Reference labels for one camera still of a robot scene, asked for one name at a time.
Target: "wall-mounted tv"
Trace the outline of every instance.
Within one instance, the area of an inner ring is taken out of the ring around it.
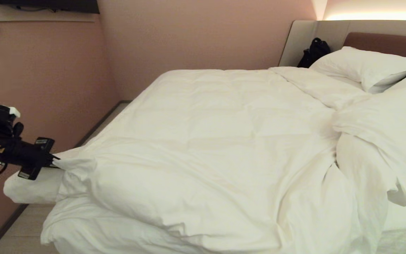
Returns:
[[[76,11],[100,14],[97,0],[0,0],[0,5],[38,7],[52,10]]]

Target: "wrinkled fabric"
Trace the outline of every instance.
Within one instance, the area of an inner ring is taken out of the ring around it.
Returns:
[[[335,111],[372,96],[349,87],[289,67],[167,72],[57,163],[75,176],[60,203],[88,196],[198,253],[373,253],[383,223],[366,232],[361,216],[386,212],[360,211],[357,178],[335,164]]]
[[[386,164],[382,167],[397,178],[398,190],[390,193],[390,201],[406,206],[406,88],[374,95],[338,111],[333,129],[377,146]]]

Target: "headboard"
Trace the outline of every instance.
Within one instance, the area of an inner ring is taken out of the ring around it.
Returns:
[[[406,36],[400,35],[351,32],[345,38],[344,46],[398,56],[406,56]]]

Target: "wall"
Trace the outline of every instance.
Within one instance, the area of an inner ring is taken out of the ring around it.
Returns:
[[[406,0],[328,0],[324,20],[406,20]]]
[[[100,0],[123,99],[171,69],[277,66],[292,21],[315,20],[311,0]]]
[[[119,99],[99,22],[0,23],[0,104],[21,111],[24,140],[72,148]],[[3,194],[16,170],[0,176],[0,227],[18,206]]]
[[[313,2],[317,20],[323,20],[325,8],[327,7],[327,0],[311,0],[311,2]]]

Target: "black bag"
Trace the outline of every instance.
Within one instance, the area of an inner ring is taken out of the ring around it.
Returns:
[[[300,68],[309,68],[311,64],[316,62],[322,56],[330,54],[332,51],[328,46],[327,42],[315,38],[313,42],[311,42],[311,46],[309,49],[303,50],[303,58],[300,60],[300,63],[297,67]]]

